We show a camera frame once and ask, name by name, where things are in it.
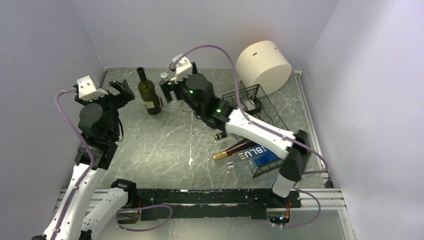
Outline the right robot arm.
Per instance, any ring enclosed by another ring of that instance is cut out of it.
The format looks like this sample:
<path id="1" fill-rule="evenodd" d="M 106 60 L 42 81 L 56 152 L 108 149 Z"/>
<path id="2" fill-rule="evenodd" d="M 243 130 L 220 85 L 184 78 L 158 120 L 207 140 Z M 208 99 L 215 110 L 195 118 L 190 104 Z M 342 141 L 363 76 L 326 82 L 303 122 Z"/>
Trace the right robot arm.
<path id="1" fill-rule="evenodd" d="M 269 199 L 275 207 L 287 203 L 290 191 L 302 179 L 311 154 L 307 133 L 277 128 L 217 97 L 213 84 L 197 71 L 194 62 L 186 66 L 178 64 L 173 71 L 174 77 L 159 81 L 167 102 L 173 99 L 173 92 L 177 100 L 183 100 L 210 128 L 245 137 L 283 160 Z"/>

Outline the blue labelled clear bottle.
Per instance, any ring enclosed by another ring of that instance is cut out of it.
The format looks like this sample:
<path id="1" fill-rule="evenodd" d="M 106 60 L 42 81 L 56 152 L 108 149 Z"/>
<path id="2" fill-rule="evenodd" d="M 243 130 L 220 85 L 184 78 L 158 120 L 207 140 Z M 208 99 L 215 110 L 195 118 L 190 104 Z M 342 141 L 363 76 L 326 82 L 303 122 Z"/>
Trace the blue labelled clear bottle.
<path id="1" fill-rule="evenodd" d="M 262 165 L 279 159 L 279 157 L 262 145 L 241 150 L 231 156 L 231 160 L 226 163 L 228 171 L 241 173 L 258 168 Z"/>

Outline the gold capped amber wine bottle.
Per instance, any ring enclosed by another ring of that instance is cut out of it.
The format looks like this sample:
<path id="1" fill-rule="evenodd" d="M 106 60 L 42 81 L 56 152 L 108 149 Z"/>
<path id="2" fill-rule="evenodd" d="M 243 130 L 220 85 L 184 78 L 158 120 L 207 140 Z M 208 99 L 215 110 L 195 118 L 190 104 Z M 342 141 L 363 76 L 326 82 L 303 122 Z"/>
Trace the gold capped amber wine bottle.
<path id="1" fill-rule="evenodd" d="M 218 161 L 220 159 L 232 156 L 234 153 L 246 150 L 248 148 L 254 147 L 256 146 L 257 143 L 254 141 L 251 141 L 249 139 L 243 139 L 239 142 L 237 142 L 236 144 L 230 146 L 229 148 L 227 148 L 226 150 L 216 153 L 212 156 L 212 159 L 214 161 Z"/>

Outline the cream cylindrical appliance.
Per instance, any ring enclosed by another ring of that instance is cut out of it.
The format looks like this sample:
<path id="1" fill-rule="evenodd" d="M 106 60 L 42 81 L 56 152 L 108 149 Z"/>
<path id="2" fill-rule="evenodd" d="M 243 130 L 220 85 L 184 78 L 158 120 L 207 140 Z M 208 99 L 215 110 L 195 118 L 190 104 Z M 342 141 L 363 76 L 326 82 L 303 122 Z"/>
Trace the cream cylindrical appliance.
<path id="1" fill-rule="evenodd" d="M 235 70 L 245 87 L 260 85 L 266 95 L 279 90 L 293 68 L 271 40 L 256 42 L 239 55 Z"/>

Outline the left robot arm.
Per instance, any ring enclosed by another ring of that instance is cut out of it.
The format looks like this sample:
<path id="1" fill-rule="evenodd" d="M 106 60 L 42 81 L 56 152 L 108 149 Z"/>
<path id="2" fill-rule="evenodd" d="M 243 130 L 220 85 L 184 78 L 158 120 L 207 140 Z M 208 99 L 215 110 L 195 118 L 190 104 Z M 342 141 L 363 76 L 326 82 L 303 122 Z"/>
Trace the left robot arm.
<path id="1" fill-rule="evenodd" d="M 72 87 L 75 101 L 82 105 L 78 124 L 70 127 L 80 140 L 71 181 L 48 227 L 39 240 L 94 240 L 108 221 L 122 208 L 139 207 L 141 201 L 134 182 L 114 181 L 100 203 L 90 209 L 93 195 L 109 169 L 123 139 L 119 109 L 135 99 L 127 80 L 110 81 L 112 94 L 90 76 Z"/>

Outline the dark wine bottle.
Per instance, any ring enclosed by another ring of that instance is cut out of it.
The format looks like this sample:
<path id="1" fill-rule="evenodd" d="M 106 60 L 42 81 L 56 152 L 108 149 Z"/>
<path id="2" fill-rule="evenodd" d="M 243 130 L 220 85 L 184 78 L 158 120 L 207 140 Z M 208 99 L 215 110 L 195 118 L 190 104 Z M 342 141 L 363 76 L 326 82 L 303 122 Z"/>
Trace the dark wine bottle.
<path id="1" fill-rule="evenodd" d="M 159 114 L 161 112 L 161 104 L 154 83 L 147 78 L 143 67 L 138 67 L 136 72 L 140 79 L 137 88 L 148 114 Z"/>

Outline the silver capped clear bottle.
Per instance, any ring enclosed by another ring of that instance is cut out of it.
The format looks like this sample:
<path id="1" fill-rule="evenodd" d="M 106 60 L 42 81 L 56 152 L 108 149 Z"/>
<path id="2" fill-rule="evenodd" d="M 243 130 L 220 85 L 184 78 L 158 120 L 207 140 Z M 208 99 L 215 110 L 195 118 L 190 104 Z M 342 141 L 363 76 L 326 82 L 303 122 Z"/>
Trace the silver capped clear bottle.
<path id="1" fill-rule="evenodd" d="M 169 99 L 169 97 L 171 96 L 171 94 L 169 92 L 166 92 L 164 87 L 162 87 L 162 83 L 164 83 L 167 79 L 168 79 L 168 73 L 167 72 L 162 72 L 159 75 L 160 77 L 160 81 L 159 81 L 159 86 L 160 89 L 162 91 L 162 109 L 168 112 L 174 112 L 176 111 L 179 107 L 180 107 L 180 103 L 174 99 Z"/>

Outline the black gold capped clear bottle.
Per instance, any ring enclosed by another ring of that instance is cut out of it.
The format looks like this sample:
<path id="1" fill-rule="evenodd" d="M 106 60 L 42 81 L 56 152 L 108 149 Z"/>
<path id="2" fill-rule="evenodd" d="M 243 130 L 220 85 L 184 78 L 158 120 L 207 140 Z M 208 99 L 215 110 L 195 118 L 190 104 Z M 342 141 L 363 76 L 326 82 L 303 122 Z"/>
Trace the black gold capped clear bottle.
<path id="1" fill-rule="evenodd" d="M 222 140 L 222 139 L 226 138 L 227 136 L 228 136 L 227 132 L 222 131 L 222 132 L 216 133 L 216 134 L 214 135 L 214 139 L 215 139 L 216 141 L 219 141 L 219 140 Z"/>

